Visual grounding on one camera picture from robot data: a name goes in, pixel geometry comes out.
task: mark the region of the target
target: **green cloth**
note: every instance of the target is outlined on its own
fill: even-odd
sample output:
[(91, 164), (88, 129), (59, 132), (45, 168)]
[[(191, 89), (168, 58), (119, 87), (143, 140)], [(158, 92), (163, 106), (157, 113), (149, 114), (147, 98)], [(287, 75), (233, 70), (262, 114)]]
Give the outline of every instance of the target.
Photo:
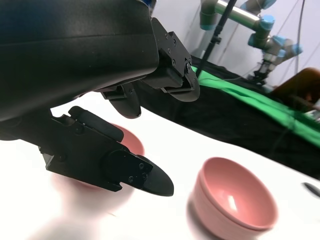
[(284, 127), (290, 128), (298, 136), (320, 148), (320, 124), (307, 115), (294, 111), (257, 92), (224, 81), (205, 71), (202, 71), (198, 80), (202, 86), (220, 89), (262, 111)]

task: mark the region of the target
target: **black cloth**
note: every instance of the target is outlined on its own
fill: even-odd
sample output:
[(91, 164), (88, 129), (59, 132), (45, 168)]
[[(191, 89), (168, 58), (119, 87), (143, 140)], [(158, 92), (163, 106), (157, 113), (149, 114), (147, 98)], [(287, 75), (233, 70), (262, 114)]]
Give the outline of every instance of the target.
[[(193, 59), (192, 64), (196, 65), (197, 61)], [(239, 77), (211, 63), (204, 70), (222, 79)], [(262, 92), (259, 86), (244, 79), (232, 83)], [(200, 98), (194, 102), (180, 102), (142, 82), (135, 83), (135, 89), (142, 107), (167, 120), (320, 178), (320, 148), (292, 132), (283, 134), (286, 129), (278, 122), (220, 89), (201, 86)]]

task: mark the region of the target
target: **table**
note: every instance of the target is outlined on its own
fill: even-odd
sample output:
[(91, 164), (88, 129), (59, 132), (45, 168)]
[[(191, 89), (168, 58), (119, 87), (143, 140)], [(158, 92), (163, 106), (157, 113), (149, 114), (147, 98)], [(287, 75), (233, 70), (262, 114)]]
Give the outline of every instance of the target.
[(38, 148), (1, 141), (0, 239), (7, 240), (212, 240), (189, 208), (197, 173), (210, 157), (232, 159), (256, 174), (279, 209), (275, 228), (258, 240), (319, 239), (320, 199), (301, 183), (320, 182), (246, 149), (219, 142), (145, 109), (122, 117), (98, 93), (56, 107), (55, 116), (80, 106), (133, 132), (145, 156), (172, 179), (174, 196), (155, 196), (129, 186), (119, 192), (76, 188), (68, 178), (46, 171)]

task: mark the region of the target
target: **black stand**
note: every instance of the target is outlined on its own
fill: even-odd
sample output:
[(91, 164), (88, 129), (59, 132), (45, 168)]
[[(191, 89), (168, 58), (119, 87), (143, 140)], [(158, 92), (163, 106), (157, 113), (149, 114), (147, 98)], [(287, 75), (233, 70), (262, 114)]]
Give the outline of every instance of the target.
[(228, 20), (228, 17), (230, 15), (233, 7), (235, 6), (236, 2), (237, 2), (237, 0), (230, 0), (228, 5), (226, 6), (225, 11), (222, 14), (220, 21), (214, 30), (213, 37), (212, 37), (208, 47), (206, 48), (205, 53), (203, 55), (203, 58), (200, 62), (200, 65), (196, 71), (197, 77), (200, 76), (201, 71), (204, 68), (204, 65), (207, 62), (208, 58), (210, 57), (210, 54), (211, 54), (212, 50), (214, 49), (216, 43), (219, 44), (221, 42), (221, 38), (219, 37), (219, 35), (220, 35), (222, 29), (224, 28), (226, 21)]

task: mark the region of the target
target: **white wall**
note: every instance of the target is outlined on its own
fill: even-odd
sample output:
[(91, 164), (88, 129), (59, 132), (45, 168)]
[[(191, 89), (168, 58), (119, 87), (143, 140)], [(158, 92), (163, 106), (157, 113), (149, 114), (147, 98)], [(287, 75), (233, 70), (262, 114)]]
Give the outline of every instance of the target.
[[(246, 0), (238, 0), (237, 6), (240, 6)], [(293, 9), (297, 0), (277, 0), (277, 2), (267, 10), (262, 12), (263, 15), (273, 15), (275, 24), (271, 31), (276, 35), (287, 18), (289, 12)], [(204, 31), (199, 26), (199, 5), (200, 0), (158, 0), (154, 9), (153, 16), (157, 17), (167, 31), (175, 31), (177, 36), (182, 40), (187, 49), (192, 52), (199, 45)], [(298, 0), (292, 14), (283, 26), (281, 36), (297, 41), (298, 23), (302, 0)], [(300, 70), (307, 62), (308, 58), (314, 52), (320, 42), (320, 27), (318, 27), (318, 13), (320, 13), (319, 0), (306, 0), (303, 14), (301, 44), (304, 52), (299, 57)], [(217, 45), (211, 54), (209, 61), (214, 64), (226, 67), (229, 71), (239, 75), (257, 66), (257, 62), (262, 59), (259, 49), (248, 46), (247, 42), (252, 30), (241, 25), (238, 26), (225, 53), (228, 40), (235, 30), (237, 24), (228, 20), (221, 33), (222, 42)], [(291, 60), (279, 65), (268, 78), (268, 83), (278, 85), (294, 75), (295, 63), (291, 64), (288, 73), (284, 76)], [(305, 67), (315, 67), (320, 69), (320, 47), (309, 60)]]

